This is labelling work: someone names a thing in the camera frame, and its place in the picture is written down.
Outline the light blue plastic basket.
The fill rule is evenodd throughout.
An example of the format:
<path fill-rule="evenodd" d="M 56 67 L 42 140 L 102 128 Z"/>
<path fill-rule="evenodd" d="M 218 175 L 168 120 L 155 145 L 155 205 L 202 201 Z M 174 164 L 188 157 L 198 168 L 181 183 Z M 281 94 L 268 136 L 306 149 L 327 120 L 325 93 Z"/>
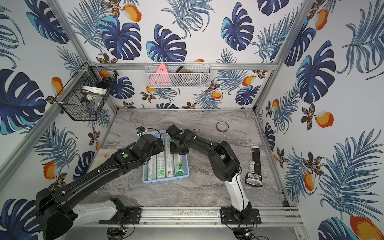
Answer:
<path fill-rule="evenodd" d="M 171 137 L 163 131 L 152 131 L 149 134 L 163 141 L 165 150 L 150 158 L 143 167 L 142 181 L 145 184 L 159 184 L 188 179 L 190 175 L 186 155 L 171 153 Z"/>

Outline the plastic wrap roll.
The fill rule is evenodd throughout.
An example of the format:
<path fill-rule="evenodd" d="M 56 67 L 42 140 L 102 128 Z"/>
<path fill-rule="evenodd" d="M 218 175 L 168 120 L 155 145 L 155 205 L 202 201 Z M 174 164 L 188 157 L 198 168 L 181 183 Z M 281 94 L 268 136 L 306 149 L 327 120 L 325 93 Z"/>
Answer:
<path fill-rule="evenodd" d="M 174 157 L 171 154 L 171 142 L 170 136 L 166 135 L 166 178 L 173 178 L 175 176 Z"/>
<path fill-rule="evenodd" d="M 147 180 L 152 181 L 156 179 L 156 159 L 150 159 L 147 163 Z"/>
<path fill-rule="evenodd" d="M 183 158 L 179 154 L 174 154 L 174 170 L 176 176 L 181 176 L 184 174 L 184 163 Z"/>
<path fill-rule="evenodd" d="M 157 154 L 157 180 L 166 177 L 165 152 Z"/>

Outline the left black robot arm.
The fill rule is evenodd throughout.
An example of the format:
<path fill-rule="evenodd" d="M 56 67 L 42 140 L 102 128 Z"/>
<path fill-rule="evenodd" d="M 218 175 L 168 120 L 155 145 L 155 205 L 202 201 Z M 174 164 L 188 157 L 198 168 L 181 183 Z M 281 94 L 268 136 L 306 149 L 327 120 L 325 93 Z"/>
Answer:
<path fill-rule="evenodd" d="M 55 240 L 68 232 L 78 214 L 74 207 L 106 183 L 146 163 L 165 151 L 160 138 L 142 135 L 136 143 L 117 150 L 103 164 L 54 191 L 45 188 L 36 195 L 36 217 L 45 240 Z"/>

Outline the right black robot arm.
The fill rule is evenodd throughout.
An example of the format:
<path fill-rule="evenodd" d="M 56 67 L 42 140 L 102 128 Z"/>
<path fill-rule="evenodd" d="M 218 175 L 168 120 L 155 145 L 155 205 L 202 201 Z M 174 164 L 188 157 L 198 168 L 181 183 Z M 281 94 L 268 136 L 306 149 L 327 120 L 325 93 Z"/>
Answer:
<path fill-rule="evenodd" d="M 179 129 L 175 125 L 170 126 L 166 133 L 172 139 L 172 154 L 187 155 L 192 149 L 209 159 L 214 175 L 226 185 L 231 197 L 231 207 L 240 216 L 247 217 L 252 210 L 252 204 L 240 180 L 242 173 L 240 161 L 229 143 L 212 142 L 199 137 L 189 129 Z"/>

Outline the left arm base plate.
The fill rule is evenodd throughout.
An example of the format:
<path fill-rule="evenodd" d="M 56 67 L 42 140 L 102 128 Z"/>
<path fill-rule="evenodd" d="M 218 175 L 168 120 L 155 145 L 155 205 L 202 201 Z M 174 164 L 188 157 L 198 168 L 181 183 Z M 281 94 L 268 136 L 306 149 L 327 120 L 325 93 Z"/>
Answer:
<path fill-rule="evenodd" d="M 100 220 L 100 225 L 127 225 L 129 223 L 139 224 L 142 216 L 142 208 L 139 207 L 117 207 L 117 212 L 109 220 Z"/>

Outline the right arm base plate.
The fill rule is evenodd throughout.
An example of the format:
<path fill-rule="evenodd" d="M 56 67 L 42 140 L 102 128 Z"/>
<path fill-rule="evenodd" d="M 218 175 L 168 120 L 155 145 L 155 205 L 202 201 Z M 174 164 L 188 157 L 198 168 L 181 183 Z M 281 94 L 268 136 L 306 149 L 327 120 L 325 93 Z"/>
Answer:
<path fill-rule="evenodd" d="M 234 207 L 222 207 L 220 209 L 221 223 L 223 225 L 250 225 L 262 223 L 261 214 L 258 209 L 246 207 L 238 211 Z"/>

